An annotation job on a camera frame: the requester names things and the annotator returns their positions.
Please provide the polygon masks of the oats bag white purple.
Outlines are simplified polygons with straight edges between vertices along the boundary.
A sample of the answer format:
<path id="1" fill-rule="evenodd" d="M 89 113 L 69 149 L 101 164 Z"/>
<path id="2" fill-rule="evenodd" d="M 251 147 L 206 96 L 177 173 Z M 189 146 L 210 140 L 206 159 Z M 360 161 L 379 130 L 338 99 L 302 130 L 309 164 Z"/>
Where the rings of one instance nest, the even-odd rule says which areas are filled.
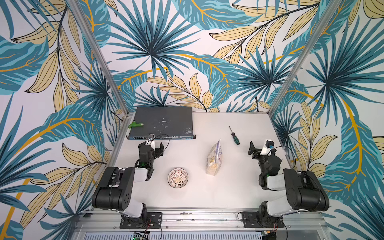
<path id="1" fill-rule="evenodd" d="M 223 150 L 221 146 L 221 139 L 215 143 L 208 156 L 207 156 L 207 165 L 206 165 L 206 174 L 215 176 L 221 168 L 222 165 L 222 155 Z"/>

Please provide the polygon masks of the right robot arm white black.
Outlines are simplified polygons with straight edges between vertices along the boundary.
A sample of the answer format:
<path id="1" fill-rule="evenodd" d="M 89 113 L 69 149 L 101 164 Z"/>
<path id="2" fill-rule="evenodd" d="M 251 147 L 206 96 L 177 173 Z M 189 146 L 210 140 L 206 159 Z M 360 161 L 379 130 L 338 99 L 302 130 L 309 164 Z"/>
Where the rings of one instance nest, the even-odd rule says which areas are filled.
<path id="1" fill-rule="evenodd" d="M 283 227 L 283 218 L 300 212 L 325 212 L 329 209 L 329 198 L 314 172 L 281 170 L 282 159 L 276 156 L 275 143 L 266 144 L 257 149 L 250 142 L 248 155 L 258 160 L 261 173 L 259 185 L 263 190 L 285 192 L 285 195 L 273 200 L 264 201 L 256 212 L 242 213 L 245 228 Z"/>

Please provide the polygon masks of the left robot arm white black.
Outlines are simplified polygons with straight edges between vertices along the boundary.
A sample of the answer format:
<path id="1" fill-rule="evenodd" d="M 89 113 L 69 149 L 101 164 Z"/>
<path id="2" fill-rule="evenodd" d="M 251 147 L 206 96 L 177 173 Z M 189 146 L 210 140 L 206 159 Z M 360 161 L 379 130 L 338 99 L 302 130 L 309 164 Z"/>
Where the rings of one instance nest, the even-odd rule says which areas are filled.
<path id="1" fill-rule="evenodd" d="M 130 168 L 108 167 L 92 196 L 92 207 L 114 211 L 124 221 L 144 224 L 149 220 L 147 206 L 132 196 L 135 183 L 147 182 L 154 172 L 154 161 L 164 155 L 164 145 L 158 148 L 154 141 L 146 141 L 138 146 L 139 159 Z"/>

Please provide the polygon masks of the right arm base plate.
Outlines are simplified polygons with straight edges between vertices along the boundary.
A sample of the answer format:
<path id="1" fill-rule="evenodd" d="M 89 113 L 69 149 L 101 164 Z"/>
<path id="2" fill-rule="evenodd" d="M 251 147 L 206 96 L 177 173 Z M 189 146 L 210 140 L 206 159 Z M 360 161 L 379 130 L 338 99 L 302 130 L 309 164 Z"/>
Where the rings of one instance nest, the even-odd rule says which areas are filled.
<path id="1" fill-rule="evenodd" d="M 282 218 L 260 215 L 259 212 L 239 212 L 238 220 L 243 223 L 245 229 L 280 229 L 285 227 Z"/>

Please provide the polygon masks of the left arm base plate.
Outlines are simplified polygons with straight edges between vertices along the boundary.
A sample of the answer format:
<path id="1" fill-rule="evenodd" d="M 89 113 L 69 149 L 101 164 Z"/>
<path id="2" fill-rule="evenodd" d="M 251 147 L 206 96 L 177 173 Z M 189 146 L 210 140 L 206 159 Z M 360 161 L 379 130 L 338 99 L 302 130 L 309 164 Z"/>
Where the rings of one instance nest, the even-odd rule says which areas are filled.
<path id="1" fill-rule="evenodd" d="M 120 229 L 140 230 L 140 229 L 160 229 L 162 227 L 163 213 L 149 212 L 139 218 L 122 216 Z"/>

